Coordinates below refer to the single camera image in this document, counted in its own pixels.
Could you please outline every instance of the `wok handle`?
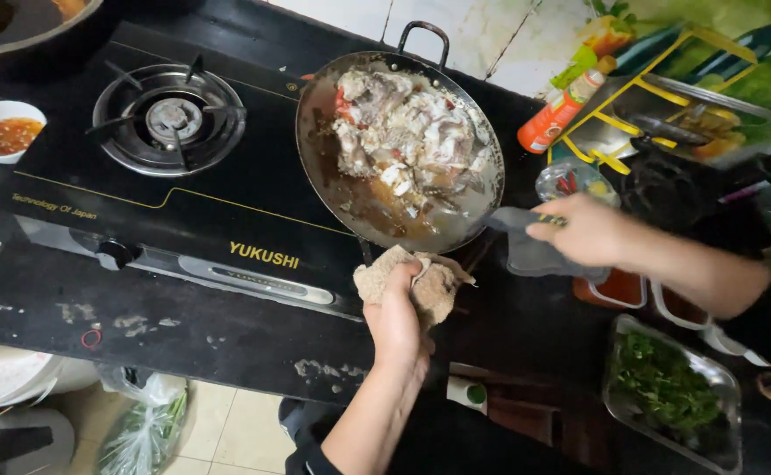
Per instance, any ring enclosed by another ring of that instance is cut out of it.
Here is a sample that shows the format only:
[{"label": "wok handle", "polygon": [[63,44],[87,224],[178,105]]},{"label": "wok handle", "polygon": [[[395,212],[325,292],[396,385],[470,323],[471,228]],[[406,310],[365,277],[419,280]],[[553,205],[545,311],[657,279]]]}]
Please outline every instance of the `wok handle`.
[{"label": "wok handle", "polygon": [[419,20],[410,21],[409,25],[406,25],[406,28],[403,29],[403,34],[400,36],[400,43],[397,44],[397,54],[403,54],[403,48],[406,46],[406,38],[409,38],[409,31],[412,28],[428,29],[441,38],[441,41],[444,43],[444,48],[441,50],[441,62],[439,62],[438,68],[436,69],[442,71],[444,65],[447,63],[447,55],[450,54],[450,38],[447,37],[447,34],[444,33],[443,29],[431,23]]}]

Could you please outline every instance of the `white bucket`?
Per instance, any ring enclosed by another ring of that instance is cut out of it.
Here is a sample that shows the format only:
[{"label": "white bucket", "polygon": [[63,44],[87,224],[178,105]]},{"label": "white bucket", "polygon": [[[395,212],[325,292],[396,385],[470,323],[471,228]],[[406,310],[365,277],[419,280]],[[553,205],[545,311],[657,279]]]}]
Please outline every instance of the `white bucket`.
[{"label": "white bucket", "polygon": [[0,406],[82,389],[98,381],[90,361],[0,347]]}]

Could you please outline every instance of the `stove knob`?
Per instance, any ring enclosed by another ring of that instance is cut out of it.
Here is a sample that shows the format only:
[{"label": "stove knob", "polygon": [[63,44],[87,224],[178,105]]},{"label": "stove knob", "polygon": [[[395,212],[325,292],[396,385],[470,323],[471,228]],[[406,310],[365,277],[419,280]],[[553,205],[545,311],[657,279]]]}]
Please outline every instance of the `stove knob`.
[{"label": "stove knob", "polygon": [[105,241],[98,245],[95,257],[101,266],[107,270],[119,270],[131,263],[136,256],[126,246],[116,241]]}]

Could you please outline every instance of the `yellow dish rack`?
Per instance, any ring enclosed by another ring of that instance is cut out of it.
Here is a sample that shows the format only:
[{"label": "yellow dish rack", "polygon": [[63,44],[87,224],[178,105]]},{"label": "yellow dish rack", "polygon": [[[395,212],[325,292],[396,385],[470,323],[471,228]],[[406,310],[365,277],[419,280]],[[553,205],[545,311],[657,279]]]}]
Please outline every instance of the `yellow dish rack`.
[{"label": "yellow dish rack", "polygon": [[[631,81],[628,81],[623,87],[618,89],[617,92],[609,96],[608,99],[606,99],[602,104],[596,107],[593,111],[591,111],[586,116],[582,117],[582,119],[579,122],[577,122],[576,124],[573,124],[572,127],[567,128],[567,130],[565,130],[561,135],[559,135],[559,137],[556,138],[556,140],[554,140],[553,143],[548,148],[547,163],[549,164],[550,162],[553,161],[553,146],[559,144],[560,142],[564,142],[565,145],[570,147],[570,150],[573,151],[573,153],[577,157],[579,157],[582,161],[585,161],[587,163],[593,163],[594,161],[597,161],[597,165],[602,165],[603,163],[605,163],[609,167],[612,167],[617,172],[623,173],[623,175],[628,175],[631,172],[630,168],[627,167],[626,164],[624,164],[622,161],[620,161],[620,159],[618,159],[617,156],[620,154],[620,152],[630,147],[631,144],[626,144],[625,146],[622,146],[617,150],[614,150],[610,154],[605,154],[599,150],[593,150],[593,149],[588,150],[587,153],[585,153],[573,143],[573,140],[570,139],[570,133],[575,131],[577,128],[579,128],[579,126],[584,124],[586,121],[589,121],[591,119],[598,119],[598,120],[602,120],[603,122],[609,125],[612,125],[613,127],[623,130],[623,132],[627,134],[640,135],[639,128],[635,127],[632,124],[623,122],[622,120],[619,120],[616,117],[609,116],[608,114],[605,114],[602,112],[602,110],[606,106],[611,104],[612,101],[617,99],[621,94],[623,94],[623,92],[625,92],[626,90],[628,90],[628,88],[632,86],[638,86],[640,88],[645,89],[648,92],[652,92],[655,95],[659,95],[660,97],[666,99],[669,102],[678,104],[681,107],[686,107],[690,103],[688,99],[685,99],[680,95],[676,95],[671,92],[665,91],[662,88],[657,87],[653,84],[647,83],[643,79],[643,77],[650,71],[653,71],[654,68],[658,66],[659,63],[661,63],[667,56],[670,55],[670,53],[672,53],[673,51],[681,47],[683,43],[685,43],[687,40],[693,37],[699,38],[702,41],[705,41],[706,43],[709,43],[710,45],[713,45],[718,49],[729,52],[730,54],[733,54],[739,57],[740,59],[744,59],[747,62],[749,62],[748,68],[744,69],[743,71],[740,71],[739,74],[729,79],[728,81],[725,81],[722,84],[718,84],[717,88],[715,88],[714,91],[722,91],[723,89],[727,88],[729,85],[745,77],[747,74],[749,74],[758,66],[758,58],[755,56],[752,50],[746,47],[741,47],[739,44],[735,43],[730,38],[725,37],[719,33],[716,33],[715,31],[711,31],[710,29],[702,28],[700,26],[689,26],[684,31],[682,31],[682,33],[678,36],[678,38],[676,38],[676,41],[669,48],[667,48],[661,54],[661,56],[659,56],[653,62],[651,62],[649,66],[647,66],[638,75],[634,76],[634,78]],[[672,122],[677,118],[681,117],[683,114],[684,112],[676,113],[672,117],[669,117],[666,120],[666,122]],[[667,139],[655,138],[653,141],[667,148],[674,148],[676,146],[676,142],[673,142]]]}]

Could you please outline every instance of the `stove burner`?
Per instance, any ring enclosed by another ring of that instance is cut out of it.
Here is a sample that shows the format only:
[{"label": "stove burner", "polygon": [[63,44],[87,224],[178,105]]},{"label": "stove burner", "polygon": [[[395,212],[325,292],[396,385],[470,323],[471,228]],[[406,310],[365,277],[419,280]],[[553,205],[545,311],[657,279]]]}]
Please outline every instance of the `stove burner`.
[{"label": "stove burner", "polygon": [[145,114],[145,125],[152,137],[168,146],[178,141],[184,146],[197,139],[201,127],[201,109],[192,102],[173,97],[151,106]]},{"label": "stove burner", "polygon": [[244,134],[236,92],[202,68],[157,64],[120,76],[98,98],[87,131],[121,165],[156,177],[200,172],[222,160]]}]

